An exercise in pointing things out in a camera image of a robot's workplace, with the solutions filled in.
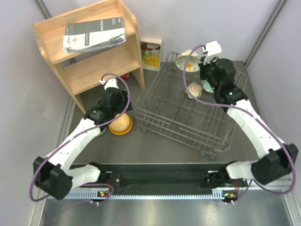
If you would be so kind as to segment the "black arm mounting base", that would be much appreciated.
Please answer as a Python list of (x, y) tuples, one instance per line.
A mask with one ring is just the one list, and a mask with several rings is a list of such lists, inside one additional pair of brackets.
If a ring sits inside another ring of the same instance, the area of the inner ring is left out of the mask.
[(228, 180), (220, 172), (224, 163), (123, 163), (100, 165), (101, 174), (87, 187), (105, 184), (114, 195), (203, 195), (216, 188), (242, 191), (244, 179)]

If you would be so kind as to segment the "yellow plastic bowl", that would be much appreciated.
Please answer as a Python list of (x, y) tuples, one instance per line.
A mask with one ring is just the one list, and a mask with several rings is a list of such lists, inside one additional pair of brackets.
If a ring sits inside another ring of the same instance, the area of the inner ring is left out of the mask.
[(109, 125), (109, 129), (115, 135), (124, 135), (131, 130), (132, 125), (132, 118), (124, 113)]

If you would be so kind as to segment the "beige bird-pattern bowl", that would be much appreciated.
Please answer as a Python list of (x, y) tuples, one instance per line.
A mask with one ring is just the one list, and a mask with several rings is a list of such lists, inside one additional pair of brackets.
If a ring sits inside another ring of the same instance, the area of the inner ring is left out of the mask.
[(118, 119), (110, 124), (111, 129), (116, 132), (122, 132), (128, 128), (130, 119), (126, 113), (122, 114)]

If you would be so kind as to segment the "grey wire dish rack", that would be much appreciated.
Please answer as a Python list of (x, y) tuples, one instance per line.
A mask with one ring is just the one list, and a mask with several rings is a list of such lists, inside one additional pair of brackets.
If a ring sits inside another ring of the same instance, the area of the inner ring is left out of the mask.
[(170, 52), (147, 94), (135, 103), (142, 131), (153, 131), (199, 150), (210, 159), (231, 148), (235, 123), (222, 108), (201, 104), (186, 93), (179, 56)]

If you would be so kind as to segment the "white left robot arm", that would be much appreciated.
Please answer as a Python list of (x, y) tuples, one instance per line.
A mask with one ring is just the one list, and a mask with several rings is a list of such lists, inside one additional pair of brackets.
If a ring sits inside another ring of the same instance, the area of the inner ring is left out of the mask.
[(90, 108), (76, 129), (45, 158), (37, 157), (33, 162), (33, 178), (30, 184), (30, 199), (34, 187), (62, 200), (70, 190), (93, 183), (103, 186), (107, 176), (97, 163), (80, 168), (71, 168), (74, 160), (84, 148), (125, 112), (132, 110), (129, 89), (107, 88), (97, 106)]

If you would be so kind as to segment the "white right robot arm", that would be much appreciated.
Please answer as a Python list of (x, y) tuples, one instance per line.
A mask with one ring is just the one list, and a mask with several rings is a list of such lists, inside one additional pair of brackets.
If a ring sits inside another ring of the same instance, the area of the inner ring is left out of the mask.
[(202, 57), (198, 65), (200, 78), (208, 81), (215, 102), (222, 105), (224, 112), (242, 129), (259, 157), (257, 161), (229, 163), (219, 175), (220, 182), (231, 186), (237, 179), (245, 178), (266, 185), (292, 173), (291, 164), (296, 161), (298, 148), (278, 138), (256, 113), (247, 95), (236, 85), (237, 71), (233, 62), (215, 57), (207, 63)]

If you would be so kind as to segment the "floral patterned ceramic bowl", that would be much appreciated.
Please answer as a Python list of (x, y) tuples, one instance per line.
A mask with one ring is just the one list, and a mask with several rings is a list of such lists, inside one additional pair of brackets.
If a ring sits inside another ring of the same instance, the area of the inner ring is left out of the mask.
[(198, 83), (191, 82), (188, 86), (188, 91), (195, 97), (200, 98), (202, 96), (202, 86)]

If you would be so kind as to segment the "pale green ceramic bowl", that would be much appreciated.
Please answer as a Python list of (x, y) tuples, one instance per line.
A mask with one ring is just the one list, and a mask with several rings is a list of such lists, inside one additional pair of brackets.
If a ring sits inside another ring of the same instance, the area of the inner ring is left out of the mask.
[(211, 94), (214, 93), (213, 88), (210, 86), (210, 84), (207, 80), (203, 80), (202, 87), (203, 87), (204, 91), (211, 93)]

